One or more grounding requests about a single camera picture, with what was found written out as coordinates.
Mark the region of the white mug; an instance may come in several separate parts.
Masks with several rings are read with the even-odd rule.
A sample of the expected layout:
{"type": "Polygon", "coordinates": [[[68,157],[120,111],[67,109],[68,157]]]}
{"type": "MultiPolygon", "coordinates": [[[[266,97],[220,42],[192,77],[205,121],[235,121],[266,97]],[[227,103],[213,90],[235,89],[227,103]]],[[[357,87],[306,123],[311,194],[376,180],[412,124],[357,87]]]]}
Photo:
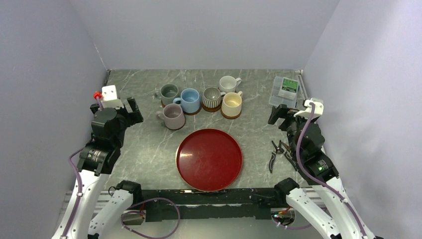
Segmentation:
{"type": "Polygon", "coordinates": [[[241,83],[241,78],[234,78],[232,76],[223,76],[219,80],[219,90],[221,92],[236,92],[237,87],[241,83]]]}

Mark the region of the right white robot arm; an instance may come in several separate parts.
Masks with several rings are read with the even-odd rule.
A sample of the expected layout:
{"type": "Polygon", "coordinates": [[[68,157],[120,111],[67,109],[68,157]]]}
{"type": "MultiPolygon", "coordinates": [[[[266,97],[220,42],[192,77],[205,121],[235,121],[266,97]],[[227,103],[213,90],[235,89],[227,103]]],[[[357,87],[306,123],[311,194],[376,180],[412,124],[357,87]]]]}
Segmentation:
{"type": "Polygon", "coordinates": [[[279,129],[286,133],[288,159],[318,194],[327,212],[312,201],[292,178],[274,186],[274,200],[281,207],[291,206],[325,239],[375,239],[350,201],[339,172],[322,147],[325,138],[317,119],[322,115],[319,102],[307,101],[298,111],[286,105],[272,107],[269,124],[283,119],[279,129]]]}

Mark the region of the blue mug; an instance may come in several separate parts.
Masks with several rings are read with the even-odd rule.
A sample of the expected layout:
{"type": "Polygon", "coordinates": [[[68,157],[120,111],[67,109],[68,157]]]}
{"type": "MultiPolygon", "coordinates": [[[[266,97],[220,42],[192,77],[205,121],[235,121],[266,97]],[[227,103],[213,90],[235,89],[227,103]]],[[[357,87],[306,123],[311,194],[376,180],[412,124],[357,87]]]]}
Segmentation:
{"type": "Polygon", "coordinates": [[[173,100],[173,103],[180,105],[183,111],[193,113],[201,107],[200,94],[195,89],[187,88],[173,100]]]}

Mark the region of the cream yellow mug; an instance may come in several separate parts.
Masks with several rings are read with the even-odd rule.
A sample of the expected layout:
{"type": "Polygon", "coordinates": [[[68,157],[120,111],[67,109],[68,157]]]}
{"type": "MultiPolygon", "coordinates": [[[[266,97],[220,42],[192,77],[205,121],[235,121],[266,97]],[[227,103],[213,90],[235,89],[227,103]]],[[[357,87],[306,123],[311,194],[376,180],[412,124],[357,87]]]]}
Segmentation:
{"type": "Polygon", "coordinates": [[[242,110],[242,95],[243,92],[239,91],[227,93],[222,100],[221,111],[228,116],[235,116],[242,110]]]}

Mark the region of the grey ribbed mug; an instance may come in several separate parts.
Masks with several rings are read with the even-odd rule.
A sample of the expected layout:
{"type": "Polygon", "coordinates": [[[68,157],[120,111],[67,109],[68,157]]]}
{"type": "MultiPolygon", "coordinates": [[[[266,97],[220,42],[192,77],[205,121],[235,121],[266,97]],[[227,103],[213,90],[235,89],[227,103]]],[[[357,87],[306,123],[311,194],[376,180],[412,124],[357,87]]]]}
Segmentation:
{"type": "Polygon", "coordinates": [[[217,108],[221,104],[224,95],[226,95],[226,92],[221,92],[218,88],[206,88],[203,92],[202,103],[207,108],[217,108]]]}

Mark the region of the grey-green mug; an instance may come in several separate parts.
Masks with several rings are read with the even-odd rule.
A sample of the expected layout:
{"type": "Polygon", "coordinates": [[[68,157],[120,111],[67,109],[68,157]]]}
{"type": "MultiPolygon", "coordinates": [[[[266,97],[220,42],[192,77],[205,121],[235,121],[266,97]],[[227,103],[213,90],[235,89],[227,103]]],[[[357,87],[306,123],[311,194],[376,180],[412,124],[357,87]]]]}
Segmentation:
{"type": "Polygon", "coordinates": [[[155,98],[162,101],[166,106],[172,104],[173,100],[179,97],[179,88],[174,84],[166,84],[155,93],[155,98]]]}

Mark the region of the lilac mug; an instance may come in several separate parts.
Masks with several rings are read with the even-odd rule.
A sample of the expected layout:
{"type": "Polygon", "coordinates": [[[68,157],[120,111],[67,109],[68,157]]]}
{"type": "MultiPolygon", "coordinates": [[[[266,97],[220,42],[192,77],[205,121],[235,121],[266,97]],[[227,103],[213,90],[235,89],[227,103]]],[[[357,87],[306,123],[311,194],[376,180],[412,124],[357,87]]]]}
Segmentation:
{"type": "Polygon", "coordinates": [[[186,123],[184,112],[179,104],[168,104],[162,111],[157,111],[156,116],[170,130],[179,130],[186,123]]]}

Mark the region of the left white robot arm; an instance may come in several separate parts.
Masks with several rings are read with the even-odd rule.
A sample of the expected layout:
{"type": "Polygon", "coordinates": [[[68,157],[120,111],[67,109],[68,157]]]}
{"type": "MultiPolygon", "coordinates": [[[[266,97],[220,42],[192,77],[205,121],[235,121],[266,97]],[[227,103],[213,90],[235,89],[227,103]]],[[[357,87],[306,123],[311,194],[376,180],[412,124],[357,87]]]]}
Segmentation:
{"type": "Polygon", "coordinates": [[[97,200],[115,163],[120,157],[127,128],[143,122],[136,100],[127,98],[131,112],[125,105],[106,107],[105,102],[91,105],[94,114],[91,138],[77,150],[79,161],[68,161],[76,175],[73,193],[54,239],[86,239],[97,200]]]}

